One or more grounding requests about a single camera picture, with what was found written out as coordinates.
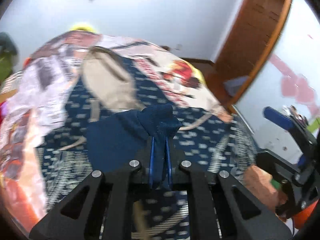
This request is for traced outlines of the person's right hand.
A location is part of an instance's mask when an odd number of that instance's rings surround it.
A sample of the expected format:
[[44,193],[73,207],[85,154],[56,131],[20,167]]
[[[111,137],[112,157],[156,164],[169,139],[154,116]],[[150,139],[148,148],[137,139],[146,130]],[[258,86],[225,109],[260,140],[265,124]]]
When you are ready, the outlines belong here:
[[244,171],[243,184],[269,210],[276,212],[276,208],[285,204],[287,195],[271,184],[272,176],[256,165],[251,165]]

